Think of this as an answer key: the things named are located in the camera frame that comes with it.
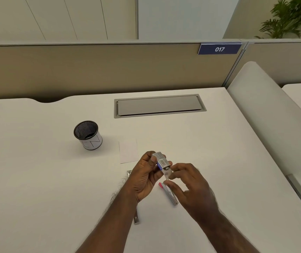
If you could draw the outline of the grey tool with pink tip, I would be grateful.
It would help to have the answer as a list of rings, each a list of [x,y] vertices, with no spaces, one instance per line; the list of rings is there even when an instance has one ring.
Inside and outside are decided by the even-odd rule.
[[[165,185],[164,183],[159,182],[159,186],[165,192],[165,195],[168,197],[168,199],[172,202],[172,204],[174,206],[179,204],[175,194],[172,192],[172,190],[167,185]]]

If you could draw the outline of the beige desk partition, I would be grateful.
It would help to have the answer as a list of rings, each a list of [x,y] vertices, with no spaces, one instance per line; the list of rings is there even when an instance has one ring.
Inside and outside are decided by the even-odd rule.
[[[232,55],[198,55],[200,42],[0,44],[0,99],[222,87],[241,43]]]
[[[248,62],[257,63],[278,85],[301,83],[301,39],[242,39],[239,56],[223,87],[229,87]]]

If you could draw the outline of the person's right forearm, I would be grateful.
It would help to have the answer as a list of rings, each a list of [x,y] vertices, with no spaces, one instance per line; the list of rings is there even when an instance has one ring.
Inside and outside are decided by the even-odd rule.
[[[194,220],[216,253],[260,253],[219,209],[199,212],[194,216]]]

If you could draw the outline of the green potted plant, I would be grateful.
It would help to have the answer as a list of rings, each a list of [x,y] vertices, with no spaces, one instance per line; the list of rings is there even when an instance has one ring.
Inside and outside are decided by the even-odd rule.
[[[278,0],[271,18],[261,23],[256,39],[301,38],[301,0]]]

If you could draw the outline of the blue desk sign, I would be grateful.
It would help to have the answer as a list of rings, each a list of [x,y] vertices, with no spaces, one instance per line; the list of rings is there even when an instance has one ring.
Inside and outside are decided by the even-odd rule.
[[[241,46],[241,42],[205,42],[200,44],[198,55],[237,54]]]

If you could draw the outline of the small grey cardboard box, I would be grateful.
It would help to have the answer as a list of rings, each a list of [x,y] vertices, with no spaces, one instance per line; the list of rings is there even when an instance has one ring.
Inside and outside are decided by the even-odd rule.
[[[157,166],[161,171],[166,171],[170,169],[170,163],[167,161],[166,157],[161,152],[153,153],[157,159]]]

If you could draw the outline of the white side divider panel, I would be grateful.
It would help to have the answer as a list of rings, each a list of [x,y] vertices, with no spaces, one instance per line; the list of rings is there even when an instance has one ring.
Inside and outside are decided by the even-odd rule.
[[[301,172],[301,108],[253,61],[227,91],[283,174]]]

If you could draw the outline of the white paper sheet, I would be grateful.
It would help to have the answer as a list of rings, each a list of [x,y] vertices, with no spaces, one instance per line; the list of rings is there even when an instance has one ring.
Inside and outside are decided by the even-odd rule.
[[[139,160],[136,139],[126,139],[119,141],[120,164],[131,163]]]

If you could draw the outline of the person's left hand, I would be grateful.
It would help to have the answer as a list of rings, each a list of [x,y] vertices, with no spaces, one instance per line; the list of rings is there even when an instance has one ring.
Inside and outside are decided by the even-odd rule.
[[[159,168],[157,171],[147,171],[147,163],[153,153],[155,151],[144,153],[123,186],[123,190],[133,195],[137,203],[148,196],[157,181],[164,176]]]

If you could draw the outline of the person's right hand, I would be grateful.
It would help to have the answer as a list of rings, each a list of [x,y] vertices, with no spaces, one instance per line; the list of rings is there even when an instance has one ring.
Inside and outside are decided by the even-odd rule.
[[[169,180],[176,183],[186,195],[186,201],[179,201],[189,215],[219,209],[216,198],[206,179],[191,163],[177,163],[171,166],[173,173]]]

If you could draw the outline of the black mesh pen cup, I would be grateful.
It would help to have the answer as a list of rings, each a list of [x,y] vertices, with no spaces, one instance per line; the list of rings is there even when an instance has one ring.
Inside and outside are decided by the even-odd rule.
[[[77,124],[73,134],[86,150],[98,149],[103,142],[99,127],[94,121],[87,120]]]

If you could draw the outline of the silver metal tool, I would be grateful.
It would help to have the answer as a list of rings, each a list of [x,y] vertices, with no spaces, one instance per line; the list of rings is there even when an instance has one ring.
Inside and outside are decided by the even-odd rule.
[[[128,178],[130,177],[131,173],[132,173],[132,170],[127,171]],[[138,225],[140,223],[137,208],[136,208],[136,211],[135,211],[135,214],[133,217],[133,223],[134,223],[134,225]]]

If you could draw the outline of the person's left forearm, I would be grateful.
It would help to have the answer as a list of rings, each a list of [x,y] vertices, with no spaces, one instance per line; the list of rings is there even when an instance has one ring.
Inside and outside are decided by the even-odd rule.
[[[126,183],[76,253],[123,253],[137,204],[134,188]]]

